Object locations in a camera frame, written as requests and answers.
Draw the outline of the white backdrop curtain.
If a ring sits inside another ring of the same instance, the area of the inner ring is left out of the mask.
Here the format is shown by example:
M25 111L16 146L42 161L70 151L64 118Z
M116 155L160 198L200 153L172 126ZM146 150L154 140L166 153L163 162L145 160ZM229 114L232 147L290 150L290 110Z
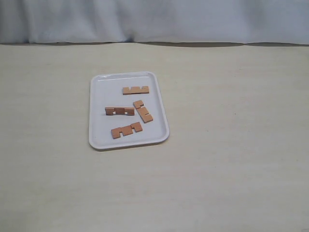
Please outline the white backdrop curtain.
M2 43L309 42L306 0L3 0Z

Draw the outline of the white plastic tray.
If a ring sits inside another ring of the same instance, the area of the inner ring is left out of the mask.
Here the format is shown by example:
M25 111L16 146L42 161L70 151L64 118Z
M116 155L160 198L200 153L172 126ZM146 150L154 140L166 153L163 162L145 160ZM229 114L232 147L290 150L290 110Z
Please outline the white plastic tray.
M90 83L89 144L96 150L158 144L169 126L151 72L95 76Z

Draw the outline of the thin wooden puzzle bar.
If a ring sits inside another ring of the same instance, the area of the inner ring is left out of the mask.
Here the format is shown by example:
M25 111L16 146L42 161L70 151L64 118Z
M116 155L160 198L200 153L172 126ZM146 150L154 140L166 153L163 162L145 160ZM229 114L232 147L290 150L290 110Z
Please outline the thin wooden puzzle bar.
M105 114L107 116L113 116L113 115L134 116L135 108L133 107L105 107Z

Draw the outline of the wide wooden puzzle bar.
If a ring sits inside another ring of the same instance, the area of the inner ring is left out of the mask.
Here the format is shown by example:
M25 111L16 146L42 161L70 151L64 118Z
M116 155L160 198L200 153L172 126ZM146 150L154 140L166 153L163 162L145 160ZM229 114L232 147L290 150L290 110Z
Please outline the wide wooden puzzle bar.
M133 102L133 105L144 123L153 121L152 115L149 113L147 108L144 106L144 103L142 100Z

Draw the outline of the horizontal wooden bar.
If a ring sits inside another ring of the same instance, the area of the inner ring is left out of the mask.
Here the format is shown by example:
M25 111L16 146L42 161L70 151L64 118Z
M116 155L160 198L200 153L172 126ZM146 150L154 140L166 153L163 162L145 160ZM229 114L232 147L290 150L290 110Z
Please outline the horizontal wooden bar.
M112 129L111 134L112 134L113 139L118 139L121 137L121 134L123 136L128 136L128 135L133 134L133 132L141 132L142 130L143 129L142 129L140 122L136 122L136 123L132 123L125 127L118 127L118 128Z
M148 86L123 87L123 95L149 94L149 93L150 93L150 90Z

